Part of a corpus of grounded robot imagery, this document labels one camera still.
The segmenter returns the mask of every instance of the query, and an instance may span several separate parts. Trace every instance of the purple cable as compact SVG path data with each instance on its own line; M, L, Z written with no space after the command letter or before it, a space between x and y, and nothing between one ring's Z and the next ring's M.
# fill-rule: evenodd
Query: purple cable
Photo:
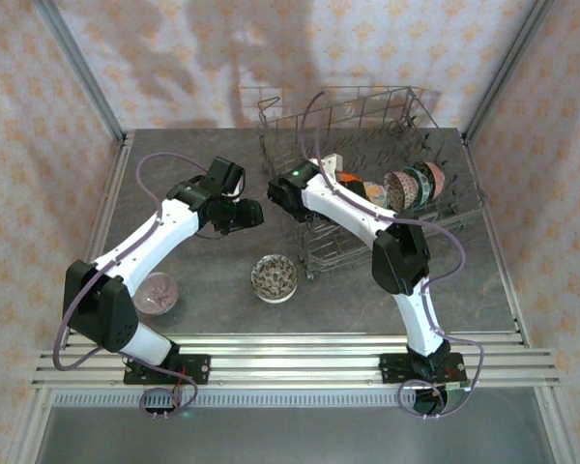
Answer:
M307 108L305 109L305 112L303 114L303 119L301 120L301 127L300 127L300 133L299 133L299 143L301 144L301 152L303 154L303 157L306 160L309 160L309 156L307 155L307 150L305 148L305 120L307 119L307 114L309 114L309 110L311 109L311 107L313 106L313 104L322 96L325 95L324 91L320 91L318 92L313 99L311 99L311 101L309 102L309 104L307 105ZM465 338L457 338L454 336L450 336L447 335L446 333L443 332L443 330L438 327L436 325L436 323L434 322L434 320L432 319L432 316L430 314L430 311L428 309L428 305L427 305L427 296L425 294L425 290L427 288L429 288L431 285L433 285L436 282L440 282L443 280L446 280L450 277L455 276L456 274L458 274L462 268L464 267L464 265L466 264L466 251L464 250L464 246L462 246L462 244L460 243L459 240L457 240L457 238L450 232L448 231L446 228L441 227L440 225L434 224L432 222L427 222L425 220L420 220L420 219L406 219L406 218L398 218L398 217L394 217L394 216L382 216L379 215L378 213L372 211L371 209L365 207L364 205L362 205L361 203L353 200L352 198L346 196L343 191L341 191L339 188L335 188L335 186L333 185L333 183L331 182L331 180L329 179L329 176L327 175L327 173L325 172L324 169L324 165L322 163L322 154L320 153L320 131L322 129L322 124L324 122L324 117L326 114L326 110L327 110L327 98L325 96L325 100L324 100L324 105L322 107L321 111L321 116L320 116L320 120L318 121L318 126L316 127L316 135L315 135L315 141L314 141L314 151L316 154L316 158L318 160L318 167L320 169L320 173L322 174L322 177L325 180L325 183L327 184L327 187L329 189L331 189L331 191L333 192L333 194L339 196L339 198L341 198L342 200L346 201L349 205L357 208L360 211L363 211L364 213L369 214L370 216L376 218L376 219L381 219L381 220L385 220L388 221L390 223L398 223L398 224L408 224L408 225L418 225L420 227L431 227L435 230L437 230L438 232L440 232L441 234L443 234L445 237L447 237L457 248L459 255L460 255L460 261L457 264L457 266L449 271L446 274L443 275L439 275L438 277L432 279L432 280L428 280L422 287L421 287L421 300L423 302L423 310L425 311L425 315L427 316L427 322L430 326L430 329L437 335L439 335L440 337L442 337L445 340L448 340L449 342L455 342L455 343L464 343L467 345L472 345L475 346L479 349L479 362L478 362L478 366L477 366L477 371L475 373L475 377L473 378L473 380L471 381L471 389L469 391L469 394L467 396L464 397L464 399L462 400L462 402L460 404L457 405L457 407L455 407L453 410L448 411L444 414L436 414L434 416L428 416L428 415L422 415L422 414L417 414L416 412L414 412L413 410L408 409L405 405L402 404L401 401L401 393L402 390L410 385L413 384L421 384L421 385L426 385L428 386L430 389L434 390L436 393L438 393L439 398L441 399L441 404L443 402L443 397L441 396L441 393L438 391L438 389L433 385L430 384L429 382L426 382L424 380L420 380L420 379L409 379L407 381L405 381L404 383L402 383L399 387L399 389L397 390L397 403L399 404L400 408L402 409L402 411L404 411L405 413L408 413L409 415L416 417L416 418L420 418L420 419L438 419L438 418L443 418L446 416L450 416L453 413L456 413L457 411L460 410L460 408L466 404L466 401L468 401L468 399L471 397L471 394L473 392L473 390L475 389L475 385L477 384L477 381L479 380L479 375L481 373L481 370L483 368L483 359L485 357L485 350L483 349L483 346L481 346L480 343L477 343L473 340L468 340Z
M202 164L200 164L196 160L184 157L183 155L179 155L178 153L171 153L171 152L153 153L151 155L144 157L137 164L137 167L135 168L135 180L137 181L137 184L139 185L139 187L142 190L144 190L144 193L146 193L148 195L148 197L151 198L151 200L153 200L153 202L155 203L155 208L157 210L157 220L155 222L153 222L153 225L151 225L150 229L148 229L144 235L142 235L139 239L137 239L131 246L129 246L123 252L119 253L116 256L116 259L114 261L110 261L105 266L103 266L101 269L99 269L92 276L92 278L82 287L82 289L79 291L79 293L77 295L75 295L75 298L73 298L71 304L69 304L69 307L67 308L67 311L65 312L65 315L63 316L62 321L60 322L60 327L58 328L58 333L56 334L56 338L54 339L54 348L53 348L53 353L52 353L52 359L54 361L54 367L56 367L56 369L58 369L58 370L65 371L65 370L77 369L84 362L86 362L88 359L90 359L92 356L99 353L99 351L102 349L100 346L98 346L98 347L92 349L91 351L89 351L88 353L86 353L84 356L82 356L76 362L69 364L69 365L64 365L60 361L60 345L62 344L62 340L65 336L65 332L67 331L67 327L69 326L69 321L71 321L71 318L73 317L73 313L77 309L77 306L79 305L81 300L93 288L93 286L99 281L99 279L103 275L105 275L105 273L107 271L109 271L111 268L113 268L116 264L120 263L126 256L128 256L130 253L132 253L138 247L140 247L144 242L146 242L148 240L148 238L155 233L155 231L157 230L157 227L159 227L161 218L163 217L163 209L161 206L161 202L157 199L155 194L152 193L151 190L144 185L144 183L142 182L142 178L141 178L142 166L145 163L147 163L149 160L152 160L154 158L159 158L159 157L171 157L171 158L178 158L179 160L185 160L185 161L188 161L191 164L195 165L196 167L199 167L203 171L206 171L206 167L204 167ZM160 372L160 373L163 373L166 375L173 375L175 377L181 377L181 378L183 378L183 380L185 380L193 385L194 392L193 392L192 398L186 403L186 405L183 405L179 408L176 408L174 411L172 411L172 413L174 413L176 410L183 411L187 406L189 406L193 402L193 400L197 396L197 387L195 386L195 383L191 380L190 377L183 375L179 372L172 372L172 371L163 369L163 368L158 367L158 366L147 364L146 362L144 362L142 360L135 359L135 361L137 363L141 363L143 365L146 365L146 367L154 369L157 372ZM161 388L153 389L153 390L154 391L161 390L161 391L169 392L168 389L161 389ZM146 397L146 394L147 393L144 392L144 394L142 395L142 398L140 398L140 406L143 404L143 400ZM172 413L170 413L166 416L167 417L174 416L174 414L172 414Z

